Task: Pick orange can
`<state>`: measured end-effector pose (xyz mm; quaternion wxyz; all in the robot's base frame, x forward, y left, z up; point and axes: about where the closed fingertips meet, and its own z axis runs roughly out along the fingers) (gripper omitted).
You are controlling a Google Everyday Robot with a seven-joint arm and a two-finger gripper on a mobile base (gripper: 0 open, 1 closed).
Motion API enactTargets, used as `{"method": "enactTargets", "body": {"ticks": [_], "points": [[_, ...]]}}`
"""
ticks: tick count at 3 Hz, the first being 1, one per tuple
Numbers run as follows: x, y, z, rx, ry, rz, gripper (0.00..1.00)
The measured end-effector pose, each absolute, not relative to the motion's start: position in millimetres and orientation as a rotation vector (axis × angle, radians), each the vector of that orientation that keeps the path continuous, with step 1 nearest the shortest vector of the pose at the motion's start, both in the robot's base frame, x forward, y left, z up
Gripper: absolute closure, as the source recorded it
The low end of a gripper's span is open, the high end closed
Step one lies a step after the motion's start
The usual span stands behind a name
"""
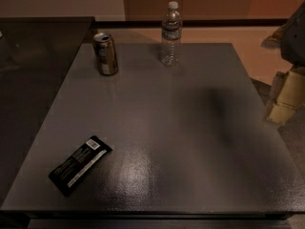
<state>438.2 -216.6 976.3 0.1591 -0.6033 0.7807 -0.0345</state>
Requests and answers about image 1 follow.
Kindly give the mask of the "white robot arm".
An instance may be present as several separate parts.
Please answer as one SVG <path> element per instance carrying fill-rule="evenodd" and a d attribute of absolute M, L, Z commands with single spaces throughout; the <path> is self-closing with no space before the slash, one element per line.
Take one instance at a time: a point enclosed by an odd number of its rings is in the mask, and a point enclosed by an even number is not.
<path fill-rule="evenodd" d="M 281 57 L 292 64 L 286 73 L 276 73 L 266 107 L 268 120 L 284 124 L 305 101 L 305 2 L 265 42 L 277 43 Z"/>

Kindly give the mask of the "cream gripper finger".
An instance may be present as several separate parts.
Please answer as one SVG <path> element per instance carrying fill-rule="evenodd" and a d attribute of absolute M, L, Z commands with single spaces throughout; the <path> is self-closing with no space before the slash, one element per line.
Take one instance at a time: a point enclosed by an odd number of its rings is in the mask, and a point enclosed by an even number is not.
<path fill-rule="evenodd" d="M 277 72 L 267 101 L 265 118 L 284 124 L 305 103 L 305 68 L 292 66 L 285 72 Z"/>

